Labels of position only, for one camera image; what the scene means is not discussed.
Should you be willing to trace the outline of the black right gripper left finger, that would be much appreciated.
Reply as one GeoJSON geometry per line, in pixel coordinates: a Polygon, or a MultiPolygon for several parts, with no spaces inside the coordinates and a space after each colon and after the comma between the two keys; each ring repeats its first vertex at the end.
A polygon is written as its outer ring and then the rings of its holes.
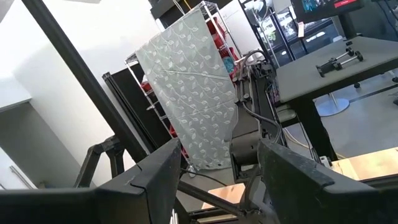
{"type": "Polygon", "coordinates": [[[0,224],[169,224],[180,141],[96,188],[0,190],[0,224]]]}

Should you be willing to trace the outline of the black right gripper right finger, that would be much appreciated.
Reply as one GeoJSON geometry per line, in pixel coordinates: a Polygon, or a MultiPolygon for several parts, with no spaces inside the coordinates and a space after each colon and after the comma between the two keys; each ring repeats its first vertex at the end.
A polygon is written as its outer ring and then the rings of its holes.
{"type": "Polygon", "coordinates": [[[357,181],[268,139],[257,157],[281,224],[398,224],[398,176],[357,181]]]}

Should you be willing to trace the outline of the round silver stand base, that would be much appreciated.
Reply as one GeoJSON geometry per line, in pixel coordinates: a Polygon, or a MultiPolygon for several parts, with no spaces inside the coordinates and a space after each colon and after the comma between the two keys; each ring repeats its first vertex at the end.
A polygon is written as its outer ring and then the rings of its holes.
{"type": "Polygon", "coordinates": [[[329,93],[327,100],[316,104],[316,109],[321,117],[328,117],[343,112],[349,105],[349,100],[336,98],[333,93],[329,93]]]}

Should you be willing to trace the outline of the black flat panel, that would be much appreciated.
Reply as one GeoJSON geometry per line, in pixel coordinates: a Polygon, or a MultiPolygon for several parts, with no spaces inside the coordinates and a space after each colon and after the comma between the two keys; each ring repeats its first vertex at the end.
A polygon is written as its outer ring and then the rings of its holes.
{"type": "Polygon", "coordinates": [[[102,75],[108,88],[150,152],[167,143],[171,137],[142,92],[144,71],[136,63],[116,73],[102,75]]]}

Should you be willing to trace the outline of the grey side table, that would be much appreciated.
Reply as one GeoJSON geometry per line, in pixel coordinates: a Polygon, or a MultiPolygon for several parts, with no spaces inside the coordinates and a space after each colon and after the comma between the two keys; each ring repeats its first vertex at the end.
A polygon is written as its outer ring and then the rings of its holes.
{"type": "Polygon", "coordinates": [[[295,111],[317,154],[332,161],[338,157],[313,100],[398,68],[398,42],[361,36],[351,41],[350,47],[358,50],[364,60],[352,60],[341,70],[331,71],[324,77],[320,76],[316,66],[342,54],[345,41],[329,44],[276,70],[280,102],[295,111]]]}

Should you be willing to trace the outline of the black metal clamp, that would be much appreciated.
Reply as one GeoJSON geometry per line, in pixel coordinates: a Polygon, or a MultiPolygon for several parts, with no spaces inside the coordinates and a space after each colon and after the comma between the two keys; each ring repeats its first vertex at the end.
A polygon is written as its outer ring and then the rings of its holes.
{"type": "Polygon", "coordinates": [[[346,48],[346,52],[343,53],[340,56],[337,56],[335,58],[331,58],[329,59],[329,61],[327,61],[326,63],[324,63],[323,65],[317,65],[316,69],[318,71],[318,73],[320,74],[321,77],[324,77],[326,73],[331,72],[332,70],[335,70],[334,67],[334,63],[336,63],[339,59],[345,57],[345,56],[353,56],[354,55],[354,50],[351,47],[347,47],[346,48]]]}
{"type": "Polygon", "coordinates": [[[354,53],[354,57],[351,57],[348,60],[345,60],[343,62],[334,62],[333,63],[333,68],[335,70],[341,70],[345,64],[350,63],[350,62],[355,61],[355,60],[358,60],[360,62],[362,62],[364,60],[363,56],[360,53],[360,51],[356,51],[354,53]]]}

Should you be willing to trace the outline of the black glass-front rack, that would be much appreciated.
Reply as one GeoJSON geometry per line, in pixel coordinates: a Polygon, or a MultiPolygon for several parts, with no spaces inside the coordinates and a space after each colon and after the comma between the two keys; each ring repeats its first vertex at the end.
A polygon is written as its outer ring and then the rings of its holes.
{"type": "Polygon", "coordinates": [[[239,0],[261,48],[277,66],[308,55],[339,39],[332,19],[299,24],[288,0],[239,0]]]}

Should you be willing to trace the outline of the red plastic storage bin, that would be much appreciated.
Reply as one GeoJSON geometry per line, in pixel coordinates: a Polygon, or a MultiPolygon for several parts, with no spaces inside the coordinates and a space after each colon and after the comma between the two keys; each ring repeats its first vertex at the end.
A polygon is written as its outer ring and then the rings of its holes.
{"type": "Polygon", "coordinates": [[[238,60],[238,57],[235,54],[234,49],[232,47],[227,47],[223,42],[222,38],[226,40],[226,34],[223,28],[220,26],[217,18],[214,17],[213,20],[215,23],[209,20],[206,25],[210,31],[216,48],[218,49],[221,59],[223,60],[227,72],[229,73],[230,79],[233,79],[238,71],[238,66],[234,64],[234,61],[238,60]]]}

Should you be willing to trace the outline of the black monitor on stand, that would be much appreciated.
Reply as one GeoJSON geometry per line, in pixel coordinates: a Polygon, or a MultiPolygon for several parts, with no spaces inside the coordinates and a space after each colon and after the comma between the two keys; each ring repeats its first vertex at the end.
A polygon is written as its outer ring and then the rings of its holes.
{"type": "Polygon", "coordinates": [[[357,36],[350,12],[363,8],[363,0],[290,0],[298,22],[315,22],[338,16],[346,39],[357,36]]]}

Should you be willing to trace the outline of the black aluminium rig frame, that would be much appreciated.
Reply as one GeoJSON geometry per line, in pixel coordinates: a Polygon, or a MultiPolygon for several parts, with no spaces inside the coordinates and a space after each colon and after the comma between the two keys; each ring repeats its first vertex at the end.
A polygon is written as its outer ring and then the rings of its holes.
{"type": "Polygon", "coordinates": [[[75,78],[83,87],[87,95],[93,101],[99,112],[102,114],[111,129],[120,134],[122,142],[127,144],[127,151],[133,157],[143,159],[146,153],[138,149],[138,140],[127,126],[121,115],[110,101],[96,78],[70,42],[58,22],[55,20],[43,0],[21,0],[40,28],[43,30],[49,41],[55,47],[58,54],[71,70],[75,78]]]}

